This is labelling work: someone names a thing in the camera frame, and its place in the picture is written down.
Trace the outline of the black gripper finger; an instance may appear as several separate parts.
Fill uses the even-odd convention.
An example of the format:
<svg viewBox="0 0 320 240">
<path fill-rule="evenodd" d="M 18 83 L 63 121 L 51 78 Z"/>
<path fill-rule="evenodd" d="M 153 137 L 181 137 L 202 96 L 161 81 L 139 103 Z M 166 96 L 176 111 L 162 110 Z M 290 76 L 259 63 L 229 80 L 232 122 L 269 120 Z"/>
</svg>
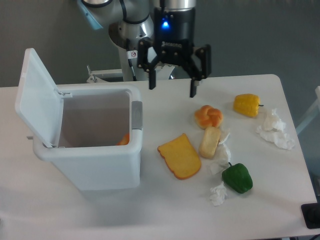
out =
<svg viewBox="0 0 320 240">
<path fill-rule="evenodd" d="M 212 48 L 209 44 L 194 47 L 192 55 L 184 62 L 183 69 L 190 77 L 189 97 L 193 98 L 197 93 L 197 86 L 212 72 Z"/>
<path fill-rule="evenodd" d="M 143 37 L 138 41 L 138 56 L 137 67 L 143 69 L 148 73 L 149 89 L 153 90 L 156 87 L 156 65 L 159 62 L 159 58 L 155 56 L 151 62 L 148 60 L 148 51 L 153 47 L 153 40 L 149 37 Z"/>
</svg>

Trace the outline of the white metal robot base frame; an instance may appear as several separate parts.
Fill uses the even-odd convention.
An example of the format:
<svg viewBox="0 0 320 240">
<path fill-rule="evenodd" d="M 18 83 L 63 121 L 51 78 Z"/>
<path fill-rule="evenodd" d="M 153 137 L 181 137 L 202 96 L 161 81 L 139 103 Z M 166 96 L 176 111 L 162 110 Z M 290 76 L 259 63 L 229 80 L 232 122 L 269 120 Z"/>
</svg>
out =
<svg viewBox="0 0 320 240">
<path fill-rule="evenodd" d="M 155 68 L 156 80 L 172 80 L 175 79 L 176 65 L 161 64 Z M 129 66 L 126 64 L 124 68 L 119 69 L 104 69 L 104 70 L 91 70 L 87 66 L 89 84 L 107 83 L 107 82 L 134 82 L 134 81 L 148 81 L 149 76 L 143 69 L 136 66 Z"/>
</svg>

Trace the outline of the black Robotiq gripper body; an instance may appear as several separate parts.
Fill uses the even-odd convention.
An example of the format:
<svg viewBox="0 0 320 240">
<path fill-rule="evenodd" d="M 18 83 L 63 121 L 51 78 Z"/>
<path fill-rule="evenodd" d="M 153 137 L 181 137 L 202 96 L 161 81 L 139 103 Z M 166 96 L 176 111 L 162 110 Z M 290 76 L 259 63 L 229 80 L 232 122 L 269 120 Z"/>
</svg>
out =
<svg viewBox="0 0 320 240">
<path fill-rule="evenodd" d="M 154 9 L 153 48 L 164 64 L 183 66 L 191 61 L 196 10 Z"/>
</svg>

